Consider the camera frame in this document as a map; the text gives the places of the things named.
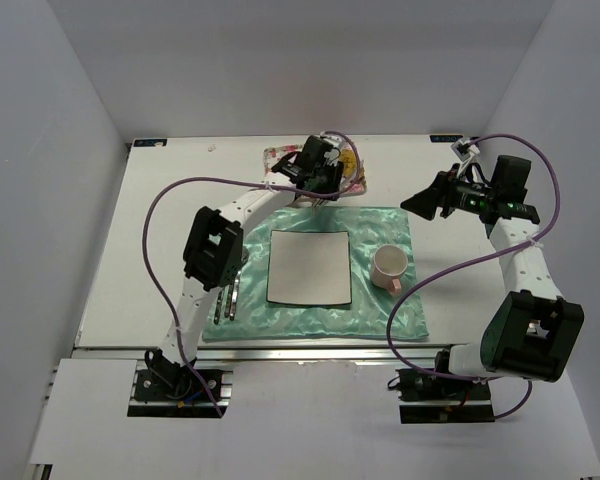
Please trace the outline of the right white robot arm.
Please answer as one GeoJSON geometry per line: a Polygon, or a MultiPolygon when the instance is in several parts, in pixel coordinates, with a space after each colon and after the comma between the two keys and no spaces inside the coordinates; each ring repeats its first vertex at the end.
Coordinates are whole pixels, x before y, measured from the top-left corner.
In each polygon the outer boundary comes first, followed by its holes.
{"type": "Polygon", "coordinates": [[[437,355],[435,369],[441,374],[555,382],[565,369],[584,311],[565,300],[548,270],[537,240],[539,215],[525,201],[530,170],[530,161],[501,155],[491,179],[479,184],[456,163],[400,205],[426,220],[456,210],[475,214],[500,255],[506,296],[480,340],[437,355]]]}

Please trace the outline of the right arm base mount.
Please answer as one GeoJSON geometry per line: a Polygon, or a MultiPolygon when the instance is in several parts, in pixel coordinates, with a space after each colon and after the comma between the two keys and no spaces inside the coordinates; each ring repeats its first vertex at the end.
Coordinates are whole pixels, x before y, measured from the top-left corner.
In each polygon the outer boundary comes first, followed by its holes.
{"type": "Polygon", "coordinates": [[[451,345],[422,367],[394,350],[404,364],[387,382],[397,392],[402,424],[471,424],[495,421],[491,390],[484,382],[459,378],[449,370],[451,345]]]}

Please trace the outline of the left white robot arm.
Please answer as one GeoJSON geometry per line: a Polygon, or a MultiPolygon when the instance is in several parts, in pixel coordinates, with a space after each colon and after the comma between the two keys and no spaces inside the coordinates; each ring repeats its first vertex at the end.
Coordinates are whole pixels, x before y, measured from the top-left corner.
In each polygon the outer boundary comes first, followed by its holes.
{"type": "Polygon", "coordinates": [[[202,207],[186,241],[184,283],[177,319],[160,349],[166,359],[183,365],[196,358],[198,342],[218,292],[233,283],[242,267],[243,240],[276,210],[300,197],[335,200],[340,196],[344,164],[343,136],[311,135],[302,150],[279,160],[259,183],[219,209],[202,207]]]}

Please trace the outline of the small bread slice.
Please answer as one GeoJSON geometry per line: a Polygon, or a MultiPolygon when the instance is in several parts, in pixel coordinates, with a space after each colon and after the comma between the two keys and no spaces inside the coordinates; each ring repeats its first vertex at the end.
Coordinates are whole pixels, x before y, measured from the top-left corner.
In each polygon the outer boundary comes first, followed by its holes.
{"type": "Polygon", "coordinates": [[[354,152],[350,149],[342,150],[339,160],[344,165],[344,175],[353,176],[357,167],[356,155],[354,154],[354,152]]]}

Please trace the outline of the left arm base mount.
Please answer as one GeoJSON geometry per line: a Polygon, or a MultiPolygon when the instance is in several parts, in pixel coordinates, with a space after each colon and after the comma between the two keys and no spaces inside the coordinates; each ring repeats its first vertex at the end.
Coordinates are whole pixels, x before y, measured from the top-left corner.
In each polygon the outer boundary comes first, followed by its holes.
{"type": "Polygon", "coordinates": [[[198,371],[209,388],[186,366],[166,359],[159,349],[144,353],[136,369],[127,416],[130,418],[220,419],[229,402],[228,371],[198,371]]]}

